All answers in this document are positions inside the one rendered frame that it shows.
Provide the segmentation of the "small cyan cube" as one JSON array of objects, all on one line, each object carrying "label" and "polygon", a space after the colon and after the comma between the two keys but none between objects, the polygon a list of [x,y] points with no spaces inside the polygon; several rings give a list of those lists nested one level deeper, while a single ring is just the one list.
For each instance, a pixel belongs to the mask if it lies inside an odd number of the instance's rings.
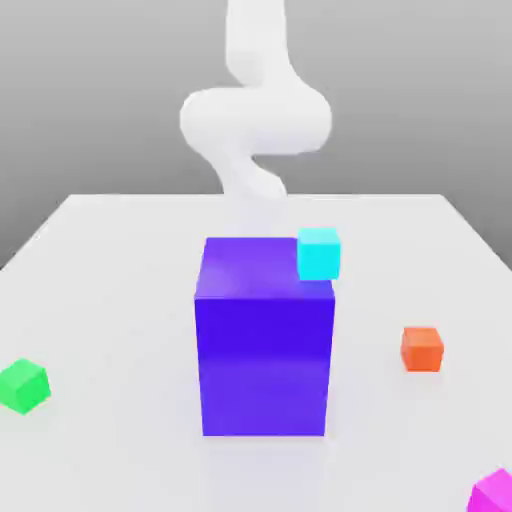
[{"label": "small cyan cube", "polygon": [[341,241],[335,228],[301,228],[297,238],[298,275],[304,281],[332,281],[340,276]]}]

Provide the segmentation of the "small orange cube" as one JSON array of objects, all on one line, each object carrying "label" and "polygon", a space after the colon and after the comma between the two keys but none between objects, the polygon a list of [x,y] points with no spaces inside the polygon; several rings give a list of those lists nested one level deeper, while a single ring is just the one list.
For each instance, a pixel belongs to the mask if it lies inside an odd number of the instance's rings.
[{"label": "small orange cube", "polygon": [[405,327],[401,340],[401,357],[409,372],[439,372],[444,343],[433,327]]}]

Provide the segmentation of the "small green cube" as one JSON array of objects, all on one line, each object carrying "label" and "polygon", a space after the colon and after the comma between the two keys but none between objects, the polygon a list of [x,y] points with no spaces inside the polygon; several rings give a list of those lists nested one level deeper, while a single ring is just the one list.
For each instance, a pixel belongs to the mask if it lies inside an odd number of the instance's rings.
[{"label": "small green cube", "polygon": [[25,415],[51,396],[46,369],[18,359],[0,372],[0,405]]}]

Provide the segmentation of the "small magenta cube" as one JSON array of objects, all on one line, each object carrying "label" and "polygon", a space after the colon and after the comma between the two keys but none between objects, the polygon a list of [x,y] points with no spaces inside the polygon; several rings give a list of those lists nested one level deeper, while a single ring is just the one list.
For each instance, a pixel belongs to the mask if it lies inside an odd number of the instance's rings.
[{"label": "small magenta cube", "polygon": [[512,475],[501,468],[475,483],[466,512],[512,512]]}]

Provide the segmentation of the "large purple box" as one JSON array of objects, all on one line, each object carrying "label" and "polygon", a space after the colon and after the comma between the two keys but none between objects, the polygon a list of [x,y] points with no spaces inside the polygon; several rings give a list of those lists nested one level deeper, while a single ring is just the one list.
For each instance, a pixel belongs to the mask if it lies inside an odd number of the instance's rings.
[{"label": "large purple box", "polygon": [[206,436],[321,436],[335,294],[293,238],[209,237],[194,295]]}]

